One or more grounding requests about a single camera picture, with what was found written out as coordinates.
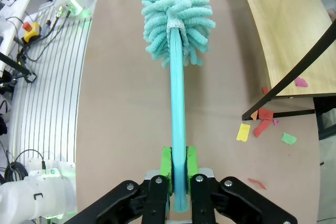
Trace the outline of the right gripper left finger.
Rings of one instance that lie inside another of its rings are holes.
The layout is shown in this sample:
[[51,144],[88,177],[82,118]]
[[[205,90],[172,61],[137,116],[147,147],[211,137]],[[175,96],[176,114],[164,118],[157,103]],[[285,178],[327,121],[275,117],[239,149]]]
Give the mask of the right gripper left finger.
[[66,223],[165,223],[172,194],[172,149],[164,147],[161,167],[138,184],[125,180]]

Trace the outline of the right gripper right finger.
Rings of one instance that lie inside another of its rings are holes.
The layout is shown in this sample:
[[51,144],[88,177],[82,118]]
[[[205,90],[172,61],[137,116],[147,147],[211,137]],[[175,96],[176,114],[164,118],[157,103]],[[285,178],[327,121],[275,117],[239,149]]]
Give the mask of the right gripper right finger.
[[201,173],[196,147],[186,148],[188,192],[193,223],[217,223],[215,212],[245,224],[297,223],[289,212],[233,176],[217,181],[213,171]]

